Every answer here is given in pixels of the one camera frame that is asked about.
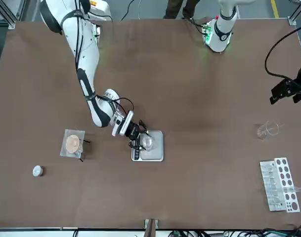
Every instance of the test tube rack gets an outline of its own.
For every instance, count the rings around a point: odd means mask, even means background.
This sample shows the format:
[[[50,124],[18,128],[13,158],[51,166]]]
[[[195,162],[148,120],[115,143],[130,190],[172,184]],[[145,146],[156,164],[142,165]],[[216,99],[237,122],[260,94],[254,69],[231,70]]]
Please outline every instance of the test tube rack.
[[[260,162],[260,169],[270,211],[300,212],[296,192],[287,192],[293,187],[293,179],[286,158]]]

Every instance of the person's leg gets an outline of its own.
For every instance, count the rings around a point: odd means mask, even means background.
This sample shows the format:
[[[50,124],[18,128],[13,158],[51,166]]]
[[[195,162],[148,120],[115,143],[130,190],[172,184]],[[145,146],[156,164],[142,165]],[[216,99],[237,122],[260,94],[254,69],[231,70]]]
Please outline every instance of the person's leg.
[[[191,18],[194,16],[195,6],[200,0],[188,0],[183,8],[182,14],[184,18]]]
[[[183,0],[168,0],[164,19],[175,19],[181,9],[182,2]]]

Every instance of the digital scale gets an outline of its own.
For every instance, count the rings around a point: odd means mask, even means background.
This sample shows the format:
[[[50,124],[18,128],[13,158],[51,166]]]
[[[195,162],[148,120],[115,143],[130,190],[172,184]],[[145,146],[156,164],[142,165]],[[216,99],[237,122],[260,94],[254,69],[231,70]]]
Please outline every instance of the digital scale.
[[[146,151],[143,149],[137,150],[137,149],[132,148],[131,149],[132,161],[161,162],[164,160],[164,135],[163,135],[163,133],[161,131],[148,131],[148,134],[153,139],[152,149],[149,151]]]

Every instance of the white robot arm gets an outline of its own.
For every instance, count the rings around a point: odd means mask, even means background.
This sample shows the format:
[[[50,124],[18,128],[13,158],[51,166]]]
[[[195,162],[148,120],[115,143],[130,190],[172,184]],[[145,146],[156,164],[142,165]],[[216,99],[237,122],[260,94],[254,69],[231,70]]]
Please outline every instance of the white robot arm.
[[[112,135],[120,134],[130,139],[129,146],[139,146],[141,133],[147,133],[145,124],[131,121],[133,111],[123,115],[119,95],[107,89],[103,96],[96,94],[94,74],[99,62],[98,37],[100,27],[88,20],[89,0],[41,0],[41,15],[48,28],[55,32],[64,32],[75,57],[79,83],[89,106],[93,122],[98,127],[113,126]]]
[[[218,0],[220,4],[220,15],[218,19],[213,19],[204,29],[205,43],[214,52],[223,52],[229,44],[232,30],[237,19],[238,5],[246,5],[256,0]]]

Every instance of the brown table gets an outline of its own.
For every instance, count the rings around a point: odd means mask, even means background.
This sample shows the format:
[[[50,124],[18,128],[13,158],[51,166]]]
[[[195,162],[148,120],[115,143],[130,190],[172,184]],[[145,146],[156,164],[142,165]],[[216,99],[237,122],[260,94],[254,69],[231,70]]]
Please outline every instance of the brown table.
[[[268,210],[259,168],[287,157],[301,186],[301,103],[270,105],[279,79],[264,70],[270,47],[290,30],[287,20],[238,20],[232,43],[216,54],[182,20],[103,24],[97,92],[130,98],[135,121],[165,136],[163,162],[132,162],[127,138],[93,124],[64,36],[18,23],[0,62],[0,227],[141,228],[146,218],[160,228],[301,224],[301,212]],[[268,66],[297,74],[296,34]],[[269,119],[285,126],[261,141],[255,128]],[[83,163],[59,156],[66,128],[93,141]],[[32,176],[37,164],[41,178]]]

